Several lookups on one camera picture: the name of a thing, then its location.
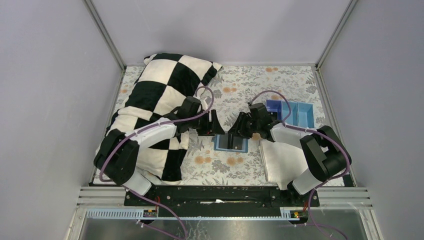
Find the blue card holder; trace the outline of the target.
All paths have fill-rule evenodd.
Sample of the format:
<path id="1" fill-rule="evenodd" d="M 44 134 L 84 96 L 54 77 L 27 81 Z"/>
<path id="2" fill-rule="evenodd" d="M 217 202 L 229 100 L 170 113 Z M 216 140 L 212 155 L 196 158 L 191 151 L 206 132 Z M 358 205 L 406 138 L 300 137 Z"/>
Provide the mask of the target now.
<path id="1" fill-rule="evenodd" d="M 233 134 L 218 134 L 214 137 L 215 151 L 247 153 L 248 139 L 235 136 Z"/>

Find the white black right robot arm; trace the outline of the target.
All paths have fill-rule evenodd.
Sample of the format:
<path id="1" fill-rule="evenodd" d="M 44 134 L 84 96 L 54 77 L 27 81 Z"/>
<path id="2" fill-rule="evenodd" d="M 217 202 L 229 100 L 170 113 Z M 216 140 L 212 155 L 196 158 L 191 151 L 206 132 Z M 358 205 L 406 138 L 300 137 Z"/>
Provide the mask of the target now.
<path id="1" fill-rule="evenodd" d="M 302 151 L 307 168 L 287 184 L 291 195 L 304 196 L 329 180 L 348 173 L 352 159 L 330 126 L 304 128 L 287 124 L 272 116 L 262 103 L 250 105 L 249 110 L 249 113 L 239 113 L 229 134 L 244 139 L 259 134 L 269 142 Z"/>

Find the black credit card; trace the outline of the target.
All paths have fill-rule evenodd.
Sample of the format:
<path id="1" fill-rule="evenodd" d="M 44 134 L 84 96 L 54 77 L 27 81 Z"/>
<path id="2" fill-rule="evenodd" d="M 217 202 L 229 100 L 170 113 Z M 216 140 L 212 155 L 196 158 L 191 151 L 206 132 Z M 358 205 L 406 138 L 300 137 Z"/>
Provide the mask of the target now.
<path id="1" fill-rule="evenodd" d="M 229 142 L 228 134 L 219 134 L 216 136 L 216 148 L 220 150 L 227 150 Z"/>

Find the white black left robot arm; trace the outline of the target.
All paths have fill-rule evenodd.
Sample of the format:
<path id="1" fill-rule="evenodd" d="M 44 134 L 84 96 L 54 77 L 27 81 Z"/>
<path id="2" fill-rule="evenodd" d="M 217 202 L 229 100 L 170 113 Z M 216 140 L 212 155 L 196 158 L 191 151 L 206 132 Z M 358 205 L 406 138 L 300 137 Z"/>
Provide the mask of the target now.
<path id="1" fill-rule="evenodd" d="M 199 99 L 188 96 L 181 106 L 144 127 L 127 132 L 111 130 L 101 142 L 93 164 L 116 185 L 143 196 L 153 184 L 137 171 L 139 153 L 189 129 L 196 130 L 200 136 L 225 133 L 219 123 L 217 111 L 203 109 Z"/>

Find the dark grey credit card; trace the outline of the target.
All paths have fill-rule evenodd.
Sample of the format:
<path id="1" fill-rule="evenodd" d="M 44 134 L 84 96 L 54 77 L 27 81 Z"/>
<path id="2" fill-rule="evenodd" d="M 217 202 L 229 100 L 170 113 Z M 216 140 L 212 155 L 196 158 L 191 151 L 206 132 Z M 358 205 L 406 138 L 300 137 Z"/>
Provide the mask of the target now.
<path id="1" fill-rule="evenodd" d="M 244 139 L 234 136 L 231 140 L 231 148 L 233 150 L 242 150 L 244 147 Z"/>

